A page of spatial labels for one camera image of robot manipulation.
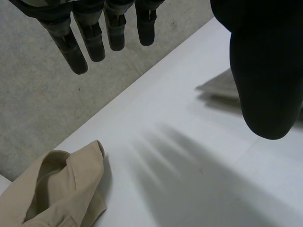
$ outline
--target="gray floor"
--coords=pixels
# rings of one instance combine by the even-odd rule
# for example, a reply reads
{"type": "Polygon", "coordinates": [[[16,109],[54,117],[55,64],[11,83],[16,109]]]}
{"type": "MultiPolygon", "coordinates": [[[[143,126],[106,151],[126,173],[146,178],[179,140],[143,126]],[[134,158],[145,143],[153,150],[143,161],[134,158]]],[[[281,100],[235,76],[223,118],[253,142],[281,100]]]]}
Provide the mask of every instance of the gray floor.
{"type": "Polygon", "coordinates": [[[79,76],[35,19],[0,1],[1,175],[14,180],[213,17],[209,0],[166,0],[157,14],[155,43],[142,47],[128,10],[121,52],[110,50],[102,15],[107,56],[99,63],[89,60],[72,21],[89,65],[79,76]]]}

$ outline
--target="beige fabric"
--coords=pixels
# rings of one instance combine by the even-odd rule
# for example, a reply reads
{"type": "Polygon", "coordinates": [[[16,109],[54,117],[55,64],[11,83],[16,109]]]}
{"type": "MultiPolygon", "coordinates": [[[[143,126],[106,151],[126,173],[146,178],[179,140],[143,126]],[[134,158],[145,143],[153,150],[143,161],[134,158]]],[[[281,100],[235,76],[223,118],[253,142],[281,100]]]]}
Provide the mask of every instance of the beige fabric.
{"type": "Polygon", "coordinates": [[[0,225],[90,227],[106,209],[96,191],[103,157],[97,140],[72,154],[41,156],[0,196],[0,225]]]}

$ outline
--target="cloth fold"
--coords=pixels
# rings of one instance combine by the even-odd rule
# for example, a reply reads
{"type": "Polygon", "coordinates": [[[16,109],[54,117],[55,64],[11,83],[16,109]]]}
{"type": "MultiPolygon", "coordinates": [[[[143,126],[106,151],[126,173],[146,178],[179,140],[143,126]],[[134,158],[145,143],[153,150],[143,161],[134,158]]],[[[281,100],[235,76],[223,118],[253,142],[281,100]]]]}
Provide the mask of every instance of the cloth fold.
{"type": "Polygon", "coordinates": [[[72,154],[42,155],[0,196],[1,225],[90,227],[107,208],[96,191],[103,157],[97,140],[72,154]]]}

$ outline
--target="white surface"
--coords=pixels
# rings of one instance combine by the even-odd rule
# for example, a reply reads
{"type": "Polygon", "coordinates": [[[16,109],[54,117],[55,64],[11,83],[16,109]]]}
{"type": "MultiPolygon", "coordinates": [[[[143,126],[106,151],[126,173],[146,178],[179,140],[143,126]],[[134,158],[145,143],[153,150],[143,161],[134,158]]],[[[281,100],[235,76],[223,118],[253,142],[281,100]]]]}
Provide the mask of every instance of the white surface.
{"type": "Polygon", "coordinates": [[[0,195],[10,186],[11,181],[0,175],[0,195]]]}
{"type": "Polygon", "coordinates": [[[229,39],[212,19],[57,147],[105,148],[95,226],[302,226],[302,130],[260,139],[195,90],[228,69],[229,39]]]}

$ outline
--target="robotic hand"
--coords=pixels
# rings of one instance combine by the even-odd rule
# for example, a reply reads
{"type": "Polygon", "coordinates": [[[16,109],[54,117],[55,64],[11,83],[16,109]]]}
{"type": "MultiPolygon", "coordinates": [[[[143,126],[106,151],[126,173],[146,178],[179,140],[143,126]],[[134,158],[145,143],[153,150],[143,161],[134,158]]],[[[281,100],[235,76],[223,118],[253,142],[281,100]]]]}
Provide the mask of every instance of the robotic hand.
{"type": "Polygon", "coordinates": [[[36,18],[48,31],[70,68],[76,74],[88,70],[87,63],[72,33],[70,14],[81,32],[92,61],[102,61],[105,51],[99,18],[104,11],[107,35],[113,51],[124,48],[124,13],[135,3],[137,27],[142,45],[154,41],[156,9],[164,0],[9,0],[24,14],[36,18]]]}
{"type": "MultiPolygon", "coordinates": [[[[156,9],[164,0],[10,0],[47,29],[71,69],[86,61],[70,28],[70,13],[93,61],[105,57],[98,19],[104,10],[110,47],[124,47],[124,13],[135,2],[142,45],[154,41],[156,9]]],[[[229,31],[231,70],[247,125],[276,140],[293,126],[303,102],[303,1],[211,0],[215,17],[229,31]]]]}

